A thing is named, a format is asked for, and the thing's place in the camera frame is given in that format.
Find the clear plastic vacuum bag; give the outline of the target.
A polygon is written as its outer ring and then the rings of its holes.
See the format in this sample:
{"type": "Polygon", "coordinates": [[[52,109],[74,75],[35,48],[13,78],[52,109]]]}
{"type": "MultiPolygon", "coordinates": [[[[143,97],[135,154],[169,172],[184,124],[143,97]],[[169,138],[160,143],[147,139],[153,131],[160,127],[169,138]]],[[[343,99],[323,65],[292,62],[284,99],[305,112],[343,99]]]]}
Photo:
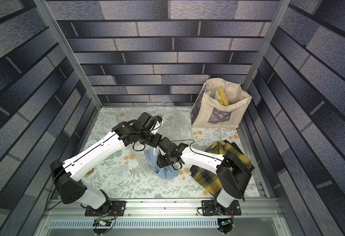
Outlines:
{"type": "Polygon", "coordinates": [[[155,132],[154,139],[159,138],[156,147],[150,144],[136,144],[134,154],[136,160],[148,177],[156,177],[163,181],[173,181],[184,169],[185,162],[179,158],[184,150],[189,150],[193,141],[190,122],[191,108],[188,106],[142,106],[140,114],[148,113],[156,120],[151,125],[155,132]]]}

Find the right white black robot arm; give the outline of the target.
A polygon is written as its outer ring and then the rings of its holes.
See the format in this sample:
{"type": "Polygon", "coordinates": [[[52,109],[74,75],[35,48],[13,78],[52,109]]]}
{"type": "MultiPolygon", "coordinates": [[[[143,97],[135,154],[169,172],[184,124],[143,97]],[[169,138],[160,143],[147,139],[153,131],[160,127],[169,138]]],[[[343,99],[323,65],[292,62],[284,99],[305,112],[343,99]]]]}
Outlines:
{"type": "Polygon", "coordinates": [[[190,147],[188,144],[175,144],[167,137],[157,144],[161,154],[157,157],[160,168],[175,163],[198,166],[217,175],[222,189],[216,197],[216,203],[228,208],[236,199],[243,199],[244,192],[252,177],[255,167],[250,159],[240,154],[227,151],[226,154],[212,154],[190,147]]]}

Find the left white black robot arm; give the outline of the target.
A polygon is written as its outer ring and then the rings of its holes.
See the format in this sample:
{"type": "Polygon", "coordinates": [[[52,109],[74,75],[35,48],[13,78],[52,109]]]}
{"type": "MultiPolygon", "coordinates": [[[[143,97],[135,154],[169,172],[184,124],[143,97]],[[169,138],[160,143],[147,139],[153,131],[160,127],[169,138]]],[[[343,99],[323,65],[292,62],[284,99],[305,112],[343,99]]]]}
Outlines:
{"type": "Polygon", "coordinates": [[[53,184],[64,204],[79,202],[100,215],[112,209],[107,194],[83,181],[86,173],[114,152],[137,142],[156,147],[161,139],[157,133],[162,126],[161,116],[142,113],[137,120],[121,122],[105,137],[81,153],[61,162],[51,164],[53,184]]]}

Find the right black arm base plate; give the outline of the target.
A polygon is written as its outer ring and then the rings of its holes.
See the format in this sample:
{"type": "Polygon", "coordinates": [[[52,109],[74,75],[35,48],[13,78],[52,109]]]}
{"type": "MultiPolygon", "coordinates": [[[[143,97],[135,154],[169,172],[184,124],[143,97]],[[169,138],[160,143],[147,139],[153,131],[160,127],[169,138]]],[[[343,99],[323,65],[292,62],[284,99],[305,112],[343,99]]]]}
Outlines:
{"type": "Polygon", "coordinates": [[[224,207],[217,203],[215,200],[202,200],[201,207],[198,208],[201,210],[199,214],[202,216],[215,216],[215,215],[223,215],[223,216],[239,216],[241,215],[241,209],[239,202],[237,200],[233,200],[229,207],[224,207]]]}

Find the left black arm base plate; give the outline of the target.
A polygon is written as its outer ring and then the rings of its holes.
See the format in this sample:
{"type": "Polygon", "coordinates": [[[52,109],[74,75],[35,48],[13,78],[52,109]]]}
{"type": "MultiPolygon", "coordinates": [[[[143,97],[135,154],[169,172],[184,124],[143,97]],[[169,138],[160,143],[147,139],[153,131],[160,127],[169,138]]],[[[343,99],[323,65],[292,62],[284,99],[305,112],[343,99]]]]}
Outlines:
{"type": "Polygon", "coordinates": [[[99,209],[93,209],[90,206],[86,207],[85,216],[123,216],[125,212],[126,207],[126,201],[111,201],[106,202],[103,206],[101,206],[99,209]]]}

